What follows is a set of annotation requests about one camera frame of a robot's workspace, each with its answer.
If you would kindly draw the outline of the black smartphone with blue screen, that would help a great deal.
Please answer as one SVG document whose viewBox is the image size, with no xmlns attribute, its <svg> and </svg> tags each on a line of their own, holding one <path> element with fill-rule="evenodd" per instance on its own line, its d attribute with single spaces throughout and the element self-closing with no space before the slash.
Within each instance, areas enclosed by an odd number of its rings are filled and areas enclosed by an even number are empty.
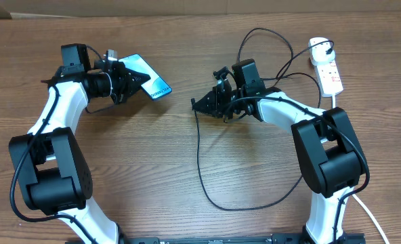
<svg viewBox="0 0 401 244">
<path fill-rule="evenodd" d="M 129 70 L 148 75 L 147 81 L 142 81 L 141 88 L 152 100 L 158 100 L 172 92 L 167 82 L 141 57 L 133 54 L 119 59 Z"/>
</svg>

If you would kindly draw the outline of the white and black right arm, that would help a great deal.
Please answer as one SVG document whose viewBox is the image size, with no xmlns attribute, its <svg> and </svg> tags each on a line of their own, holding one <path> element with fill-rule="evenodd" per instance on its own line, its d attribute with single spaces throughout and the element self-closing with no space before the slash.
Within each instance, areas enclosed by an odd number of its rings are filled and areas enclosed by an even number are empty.
<svg viewBox="0 0 401 244">
<path fill-rule="evenodd" d="M 298 243 L 365 243 L 363 234 L 342 229 L 348 197 L 368 185 L 368 164 L 347 113 L 341 108 L 312 108 L 267 88 L 255 61 L 246 59 L 213 73 L 217 84 L 200 100 L 192 99 L 195 114 L 226 123 L 234 115 L 251 115 L 292 135 L 301 177 L 312 191 L 308 221 Z M 364 176 L 366 182 L 359 185 Z"/>
</svg>

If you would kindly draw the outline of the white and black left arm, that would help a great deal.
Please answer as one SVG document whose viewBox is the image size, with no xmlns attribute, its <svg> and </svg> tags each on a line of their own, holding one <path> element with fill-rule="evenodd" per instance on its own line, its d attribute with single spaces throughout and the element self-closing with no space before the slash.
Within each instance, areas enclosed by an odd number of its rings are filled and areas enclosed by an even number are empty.
<svg viewBox="0 0 401 244">
<path fill-rule="evenodd" d="M 75 131 L 93 98 L 120 105 L 139 90 L 156 99 L 171 88 L 138 54 L 118 58 L 110 49 L 91 62 L 91 49 L 80 43 L 61 47 L 63 64 L 45 81 L 49 97 L 39 119 L 9 141 L 9 203 L 25 222 L 63 221 L 82 243 L 129 243 L 92 196 L 91 172 Z"/>
</svg>

